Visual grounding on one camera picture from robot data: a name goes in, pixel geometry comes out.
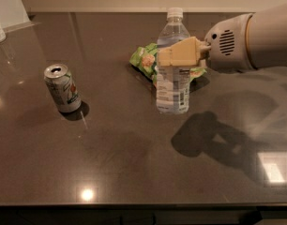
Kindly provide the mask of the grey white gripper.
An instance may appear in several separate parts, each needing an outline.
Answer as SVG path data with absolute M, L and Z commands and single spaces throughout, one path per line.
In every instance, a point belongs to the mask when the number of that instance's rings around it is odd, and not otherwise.
M 254 70 L 247 46 L 251 17 L 251 14 L 243 14 L 217 23 L 205 35 L 205 41 L 189 37 L 161 48 L 158 50 L 157 64 L 160 67 L 209 67 L 215 71 Z

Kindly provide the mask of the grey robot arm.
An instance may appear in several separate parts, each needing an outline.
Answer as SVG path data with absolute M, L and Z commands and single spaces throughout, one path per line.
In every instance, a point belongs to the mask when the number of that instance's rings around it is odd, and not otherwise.
M 222 73 L 287 67 L 287 4 L 219 22 L 203 40 L 190 37 L 158 51 L 161 67 L 202 61 Z

